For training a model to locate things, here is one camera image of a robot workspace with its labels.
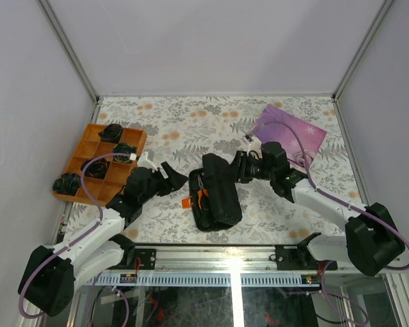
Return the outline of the orange handled pliers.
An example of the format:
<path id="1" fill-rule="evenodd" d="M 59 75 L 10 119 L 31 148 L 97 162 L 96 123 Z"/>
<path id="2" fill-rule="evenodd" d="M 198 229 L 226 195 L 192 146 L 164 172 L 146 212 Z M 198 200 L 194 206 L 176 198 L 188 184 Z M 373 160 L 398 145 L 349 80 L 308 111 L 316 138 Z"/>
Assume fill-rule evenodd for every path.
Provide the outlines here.
<path id="1" fill-rule="evenodd" d="M 205 188 L 204 183 L 202 181 L 202 173 L 198 174 L 197 179 L 198 179 L 198 187 L 199 187 L 199 190 L 198 190 L 198 207 L 199 207 L 199 209 L 203 209 L 203 206 L 202 206 L 203 198 L 208 197 L 209 192 Z"/>

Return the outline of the black plastic tool case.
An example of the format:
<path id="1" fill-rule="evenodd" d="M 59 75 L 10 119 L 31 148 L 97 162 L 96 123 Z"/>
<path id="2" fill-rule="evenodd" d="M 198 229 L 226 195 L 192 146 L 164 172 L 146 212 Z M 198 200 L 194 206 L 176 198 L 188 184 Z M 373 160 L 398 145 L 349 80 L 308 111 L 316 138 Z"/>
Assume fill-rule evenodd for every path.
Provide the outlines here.
<path id="1" fill-rule="evenodd" d="M 235 183 L 227 177 L 229 163 L 222 157 L 208 153 L 202 156 L 202 167 L 188 176 L 189 195 L 182 199 L 182 208 L 192 211 L 196 227 L 201 232 L 227 230 L 242 220 L 242 210 Z M 198 179 L 202 173 L 209 196 L 198 207 Z"/>

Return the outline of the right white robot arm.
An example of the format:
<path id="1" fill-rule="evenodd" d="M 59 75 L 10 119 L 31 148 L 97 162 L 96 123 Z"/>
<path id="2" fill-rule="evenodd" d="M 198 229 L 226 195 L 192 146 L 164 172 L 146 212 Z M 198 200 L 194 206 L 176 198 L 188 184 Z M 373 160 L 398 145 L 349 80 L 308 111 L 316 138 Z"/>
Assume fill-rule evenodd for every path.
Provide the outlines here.
<path id="1" fill-rule="evenodd" d="M 325 260 L 348 262 L 373 277 L 404 252 L 405 243 L 385 206 L 375 203 L 360 208 L 315 187 L 308 174 L 290 166 L 278 142 L 263 144 L 261 152 L 236 152 L 230 164 L 236 182 L 269 181 L 277 196 L 314 211 L 345 233 L 308 238 L 297 251 L 302 267 L 310 269 Z"/>

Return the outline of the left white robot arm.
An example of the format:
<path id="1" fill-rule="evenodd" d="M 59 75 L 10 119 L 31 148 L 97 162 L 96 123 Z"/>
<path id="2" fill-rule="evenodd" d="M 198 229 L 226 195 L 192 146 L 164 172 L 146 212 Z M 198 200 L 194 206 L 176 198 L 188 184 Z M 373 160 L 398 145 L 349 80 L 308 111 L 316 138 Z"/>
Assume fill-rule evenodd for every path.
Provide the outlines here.
<path id="1" fill-rule="evenodd" d="M 179 190 L 187 180 L 167 162 L 161 168 L 152 164 L 134 168 L 120 192 L 100 209 L 100 217 L 68 240 L 33 250 L 18 286 L 20 314 L 33 317 L 24 310 L 28 301 L 54 317 L 91 278 L 112 267 L 133 267 L 135 244 L 122 232 L 137 220 L 146 202 Z"/>

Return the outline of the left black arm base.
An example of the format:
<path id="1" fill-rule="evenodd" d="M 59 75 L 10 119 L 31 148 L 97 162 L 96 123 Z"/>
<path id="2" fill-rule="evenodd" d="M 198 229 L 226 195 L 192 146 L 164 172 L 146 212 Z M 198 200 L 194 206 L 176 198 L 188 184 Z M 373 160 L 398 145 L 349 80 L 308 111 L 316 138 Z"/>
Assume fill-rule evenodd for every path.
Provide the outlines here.
<path id="1" fill-rule="evenodd" d="M 156 249 L 130 249 L 125 251 L 123 258 L 118 263 L 120 269 L 154 270 L 156 263 Z"/>

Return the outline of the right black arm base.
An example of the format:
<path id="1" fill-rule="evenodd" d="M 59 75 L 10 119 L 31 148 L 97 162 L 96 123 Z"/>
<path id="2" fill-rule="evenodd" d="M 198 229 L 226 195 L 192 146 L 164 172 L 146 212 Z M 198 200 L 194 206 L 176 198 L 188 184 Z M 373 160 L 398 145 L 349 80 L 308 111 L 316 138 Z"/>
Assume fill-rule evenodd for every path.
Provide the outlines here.
<path id="1" fill-rule="evenodd" d="M 275 245 L 275 263 L 282 271 L 320 271 L 328 260 L 317 260 L 308 249 L 314 240 L 320 240 L 323 234 L 315 232 L 295 245 Z"/>

